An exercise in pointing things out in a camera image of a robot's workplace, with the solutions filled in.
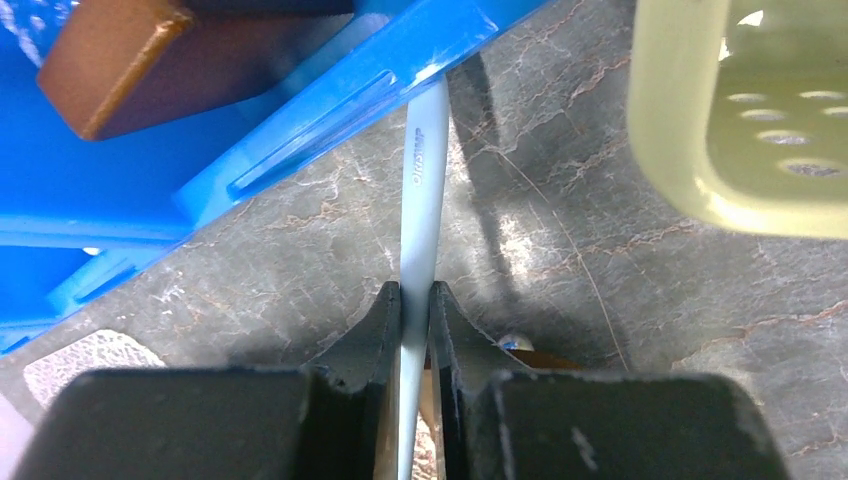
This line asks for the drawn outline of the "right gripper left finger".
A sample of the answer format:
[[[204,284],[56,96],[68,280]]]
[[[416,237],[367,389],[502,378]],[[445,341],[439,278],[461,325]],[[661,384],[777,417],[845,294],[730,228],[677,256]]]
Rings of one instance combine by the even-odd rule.
[[[18,479],[394,479],[400,288],[297,367],[100,369],[56,397]]]

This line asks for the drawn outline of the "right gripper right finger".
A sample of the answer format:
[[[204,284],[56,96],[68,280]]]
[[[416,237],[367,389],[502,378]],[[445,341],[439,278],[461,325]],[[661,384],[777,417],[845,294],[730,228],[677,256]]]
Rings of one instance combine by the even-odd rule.
[[[444,479],[786,479],[751,397],[705,373],[532,369],[429,295]]]

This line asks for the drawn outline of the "light blue toothbrush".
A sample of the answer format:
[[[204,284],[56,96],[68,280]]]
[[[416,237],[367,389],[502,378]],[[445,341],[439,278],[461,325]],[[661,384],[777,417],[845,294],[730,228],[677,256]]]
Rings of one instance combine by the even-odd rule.
[[[397,477],[412,475],[446,178],[449,90],[444,76],[407,104],[400,237],[401,340]]]

